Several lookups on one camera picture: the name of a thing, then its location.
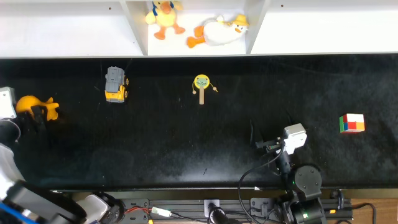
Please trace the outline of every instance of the orange beak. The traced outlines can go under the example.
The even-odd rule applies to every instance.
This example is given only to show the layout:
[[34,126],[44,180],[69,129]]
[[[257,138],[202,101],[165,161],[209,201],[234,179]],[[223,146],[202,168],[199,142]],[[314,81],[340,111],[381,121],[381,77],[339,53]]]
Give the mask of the orange beak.
[[160,9],[161,9],[164,13],[169,14],[169,13],[172,11],[172,7],[171,7],[171,5],[170,5],[170,2],[169,2],[169,1],[163,2],[163,3],[160,5]]

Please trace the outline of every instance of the wooden handle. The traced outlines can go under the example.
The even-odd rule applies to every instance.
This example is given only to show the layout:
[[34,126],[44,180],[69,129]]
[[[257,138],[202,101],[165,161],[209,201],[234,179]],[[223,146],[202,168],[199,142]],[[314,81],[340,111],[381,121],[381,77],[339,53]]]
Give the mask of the wooden handle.
[[201,86],[199,89],[199,104],[205,104],[205,89],[203,88],[203,86]]

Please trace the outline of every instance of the yellow duck plush toy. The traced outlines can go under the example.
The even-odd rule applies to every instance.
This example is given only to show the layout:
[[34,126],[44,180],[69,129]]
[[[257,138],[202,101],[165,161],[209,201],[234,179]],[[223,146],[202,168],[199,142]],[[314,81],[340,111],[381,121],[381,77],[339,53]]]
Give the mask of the yellow duck plush toy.
[[168,27],[173,27],[176,34],[182,34],[185,29],[179,27],[177,24],[177,14],[176,10],[182,10],[182,5],[179,2],[172,1],[153,1],[153,10],[148,13],[145,21],[151,25],[155,22],[160,26],[160,31],[155,33],[155,37],[159,40],[164,40],[166,38],[165,33]]

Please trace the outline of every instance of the white duck plush toy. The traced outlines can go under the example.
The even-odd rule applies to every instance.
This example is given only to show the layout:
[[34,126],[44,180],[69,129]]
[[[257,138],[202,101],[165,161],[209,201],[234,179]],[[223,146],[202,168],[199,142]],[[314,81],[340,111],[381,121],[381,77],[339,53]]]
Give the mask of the white duck plush toy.
[[219,46],[231,43],[241,38],[248,30],[246,16],[239,14],[233,22],[225,22],[223,16],[208,19],[203,26],[195,28],[195,37],[188,37],[187,45],[194,48],[197,44],[207,43]]

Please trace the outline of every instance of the wooden floor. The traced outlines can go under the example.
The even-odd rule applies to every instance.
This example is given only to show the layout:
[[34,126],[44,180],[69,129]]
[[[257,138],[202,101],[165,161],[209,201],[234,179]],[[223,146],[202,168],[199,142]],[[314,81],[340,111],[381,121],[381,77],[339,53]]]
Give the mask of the wooden floor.
[[[398,198],[389,199],[352,199],[353,205],[369,202],[376,207],[377,224],[398,223]],[[373,211],[369,206],[354,211],[352,224],[373,224]],[[328,224],[335,224],[337,221],[329,221]],[[155,224],[170,224],[170,222],[155,222]],[[197,222],[181,222],[181,224],[197,224]]]

